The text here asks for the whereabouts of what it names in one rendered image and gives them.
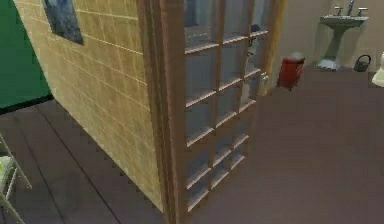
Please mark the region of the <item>grey pedestal sink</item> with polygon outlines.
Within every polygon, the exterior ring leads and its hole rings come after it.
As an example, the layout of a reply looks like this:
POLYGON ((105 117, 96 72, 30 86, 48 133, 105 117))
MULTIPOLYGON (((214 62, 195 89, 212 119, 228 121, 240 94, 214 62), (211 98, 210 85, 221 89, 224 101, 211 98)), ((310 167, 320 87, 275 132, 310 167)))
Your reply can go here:
POLYGON ((352 28, 360 27, 368 16, 364 15, 364 11, 368 11, 367 7, 359 7, 357 13, 353 13, 355 0, 350 0, 346 8, 335 6, 334 13, 321 16, 319 23, 329 27, 332 31, 332 39, 324 56, 317 62, 316 67, 323 70, 336 71, 340 68, 338 61, 338 51, 344 33, 352 28))

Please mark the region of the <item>wooden glass-paned room door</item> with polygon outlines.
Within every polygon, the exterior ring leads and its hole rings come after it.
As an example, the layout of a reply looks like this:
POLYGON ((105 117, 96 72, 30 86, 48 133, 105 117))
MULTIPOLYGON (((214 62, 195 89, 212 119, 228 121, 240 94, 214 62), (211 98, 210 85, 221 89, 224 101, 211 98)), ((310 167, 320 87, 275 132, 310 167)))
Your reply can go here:
POLYGON ((137 0, 167 224, 247 158, 286 0, 137 0))

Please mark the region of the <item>red bin with grey lid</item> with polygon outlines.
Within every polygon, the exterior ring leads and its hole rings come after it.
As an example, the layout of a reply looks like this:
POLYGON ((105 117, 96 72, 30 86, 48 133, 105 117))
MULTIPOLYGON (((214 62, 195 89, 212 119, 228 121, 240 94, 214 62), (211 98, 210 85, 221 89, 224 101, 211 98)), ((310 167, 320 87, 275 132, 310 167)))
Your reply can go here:
POLYGON ((304 62, 305 57, 300 52, 293 52, 289 56, 284 57, 279 71, 277 86, 291 91, 298 84, 303 72, 304 62))

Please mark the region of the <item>framed dark blue picture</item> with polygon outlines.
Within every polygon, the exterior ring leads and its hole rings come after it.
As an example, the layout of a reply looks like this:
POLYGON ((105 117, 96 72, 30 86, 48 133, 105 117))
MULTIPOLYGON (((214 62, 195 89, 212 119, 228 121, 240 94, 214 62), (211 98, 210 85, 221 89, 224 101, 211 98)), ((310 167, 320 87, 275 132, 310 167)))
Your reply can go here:
POLYGON ((84 44, 72 0, 41 0, 51 31, 66 40, 84 44))

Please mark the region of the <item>black round kettle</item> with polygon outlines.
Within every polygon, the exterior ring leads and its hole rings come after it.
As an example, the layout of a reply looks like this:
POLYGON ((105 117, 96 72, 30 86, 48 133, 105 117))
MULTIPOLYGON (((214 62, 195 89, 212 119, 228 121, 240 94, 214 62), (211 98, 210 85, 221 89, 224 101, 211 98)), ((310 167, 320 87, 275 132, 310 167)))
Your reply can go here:
POLYGON ((363 55, 359 56, 357 58, 357 60, 355 61, 354 70, 356 72, 365 72, 368 69, 368 67, 371 63, 371 56, 367 55, 367 54, 365 54, 364 56, 363 55), (362 61, 362 58, 364 56, 368 58, 367 61, 362 61))

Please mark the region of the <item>grey metal rack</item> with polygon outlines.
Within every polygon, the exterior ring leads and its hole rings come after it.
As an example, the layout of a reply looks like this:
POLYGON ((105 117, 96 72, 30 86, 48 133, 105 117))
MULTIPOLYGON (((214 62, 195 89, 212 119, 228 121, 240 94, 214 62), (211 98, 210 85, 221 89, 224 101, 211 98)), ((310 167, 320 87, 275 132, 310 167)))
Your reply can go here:
POLYGON ((16 224, 26 224, 10 202, 16 178, 20 177, 27 189, 32 185, 0 133, 0 208, 9 213, 16 224))

